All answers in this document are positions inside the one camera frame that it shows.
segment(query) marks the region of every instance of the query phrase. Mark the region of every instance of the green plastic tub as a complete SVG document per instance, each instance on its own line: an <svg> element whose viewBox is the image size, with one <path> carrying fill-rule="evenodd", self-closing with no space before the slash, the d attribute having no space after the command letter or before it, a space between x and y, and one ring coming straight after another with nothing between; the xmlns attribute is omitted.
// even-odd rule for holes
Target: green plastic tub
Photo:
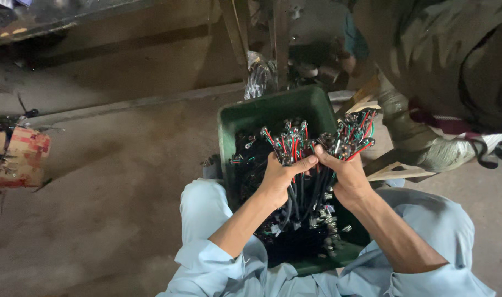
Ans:
<svg viewBox="0 0 502 297"><path fill-rule="evenodd" d="M296 117L308 121L309 133L313 135L323 132L334 133L337 130L333 107L326 92L311 86L229 104L218 111L218 137L223 179L229 208L233 212L240 207L238 205L238 191L234 188L234 167L229 162L236 150L234 144L235 134L245 128L273 126L281 123L286 118ZM338 213L339 220L343 217L355 220L350 212L345 209L342 211L346 213L343 215ZM343 248L337 251L335 258L309 258L291 263L297 269L299 275L344 267L356 259L370 239L368 233L358 221L354 222L352 227L350 233L358 233L352 234L355 243L343 241Z"/></svg>

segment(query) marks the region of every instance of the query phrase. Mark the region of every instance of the cardboard box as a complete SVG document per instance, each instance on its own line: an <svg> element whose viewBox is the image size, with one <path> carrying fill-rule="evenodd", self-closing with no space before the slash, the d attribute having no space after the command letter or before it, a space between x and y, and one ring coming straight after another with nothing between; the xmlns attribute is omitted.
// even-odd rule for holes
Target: cardboard box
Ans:
<svg viewBox="0 0 502 297"><path fill-rule="evenodd" d="M16 127L0 170L0 187L42 186L43 159L49 156L51 139L35 130Z"/></svg>

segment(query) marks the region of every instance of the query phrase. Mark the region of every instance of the plastic bag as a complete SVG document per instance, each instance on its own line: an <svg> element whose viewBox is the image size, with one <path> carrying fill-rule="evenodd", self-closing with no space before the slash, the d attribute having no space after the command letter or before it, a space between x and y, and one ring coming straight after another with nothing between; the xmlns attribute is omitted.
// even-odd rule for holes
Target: plastic bag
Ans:
<svg viewBox="0 0 502 297"><path fill-rule="evenodd" d="M267 61L260 53L247 51L249 78L244 99L260 97L277 90L277 63Z"/></svg>

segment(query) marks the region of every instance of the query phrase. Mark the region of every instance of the human hand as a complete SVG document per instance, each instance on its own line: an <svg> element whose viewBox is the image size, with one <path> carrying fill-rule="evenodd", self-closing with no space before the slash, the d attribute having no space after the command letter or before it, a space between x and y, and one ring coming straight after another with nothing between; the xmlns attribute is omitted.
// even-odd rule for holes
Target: human hand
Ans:
<svg viewBox="0 0 502 297"><path fill-rule="evenodd" d="M262 197L270 204L272 211L284 205L287 201L287 187L293 177L299 173L308 171L317 165L318 159L311 155L301 159L291 166L282 166L274 152L267 158L267 168L264 180L253 196Z"/></svg>
<svg viewBox="0 0 502 297"><path fill-rule="evenodd" d="M352 211L364 198L374 192L366 179L359 155L350 161L342 161L329 155L322 145L315 147L315 155L320 163L336 172L338 182L333 186L333 192L348 210Z"/></svg>

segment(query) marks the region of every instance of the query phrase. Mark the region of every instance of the cloth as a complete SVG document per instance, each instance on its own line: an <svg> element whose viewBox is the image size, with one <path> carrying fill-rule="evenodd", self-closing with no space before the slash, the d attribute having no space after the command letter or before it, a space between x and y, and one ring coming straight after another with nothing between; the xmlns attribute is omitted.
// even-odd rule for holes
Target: cloth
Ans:
<svg viewBox="0 0 502 297"><path fill-rule="evenodd" d="M412 103L502 133L502 0L357 0L353 19Z"/></svg>
<svg viewBox="0 0 502 297"><path fill-rule="evenodd" d="M343 30L344 49L356 59L366 59L370 53L368 44L366 44L366 40L353 23L353 15L351 12L347 12L346 17L344 17Z"/></svg>
<svg viewBox="0 0 502 297"><path fill-rule="evenodd" d="M166 296L494 296L472 273L474 226L456 204L444 197L410 189L378 194L450 264L420 274L394 273L376 242L359 258L336 271L297 277L289 264L267 269L267 253L254 236L233 259L208 240L231 215L224 188L199 179L181 195L183 247L181 264Z"/></svg>

